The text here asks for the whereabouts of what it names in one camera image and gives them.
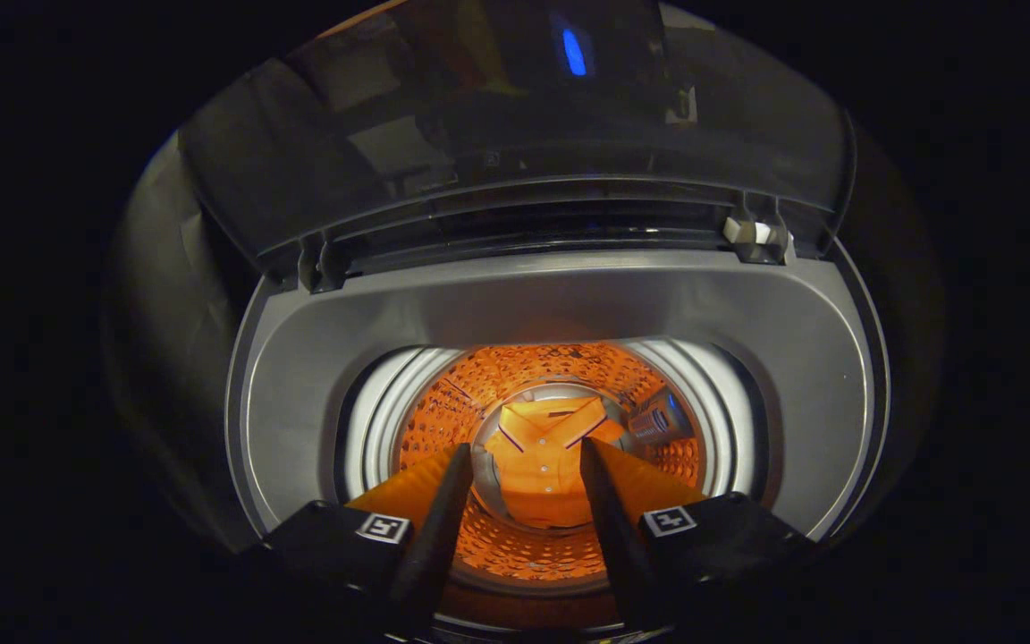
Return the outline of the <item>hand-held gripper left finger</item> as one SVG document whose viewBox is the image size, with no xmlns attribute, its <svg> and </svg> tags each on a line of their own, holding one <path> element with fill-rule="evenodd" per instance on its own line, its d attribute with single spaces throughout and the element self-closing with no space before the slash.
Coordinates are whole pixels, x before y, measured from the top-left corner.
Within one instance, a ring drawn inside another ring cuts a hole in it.
<svg viewBox="0 0 1030 644">
<path fill-rule="evenodd" d="M 473 485 L 469 445 L 451 445 L 348 503 L 316 500 L 247 550 L 324 639 L 421 639 L 452 570 Z"/>
</svg>

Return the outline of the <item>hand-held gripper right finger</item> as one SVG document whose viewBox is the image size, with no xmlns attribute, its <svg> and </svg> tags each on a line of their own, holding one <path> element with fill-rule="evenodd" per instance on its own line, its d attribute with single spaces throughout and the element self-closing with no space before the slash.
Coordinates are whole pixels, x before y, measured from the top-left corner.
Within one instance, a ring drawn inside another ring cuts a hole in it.
<svg viewBox="0 0 1030 644">
<path fill-rule="evenodd" d="M 718 626 L 804 570 L 818 545 L 747 494 L 707 496 L 585 437 L 580 474 L 625 626 Z"/>
</svg>

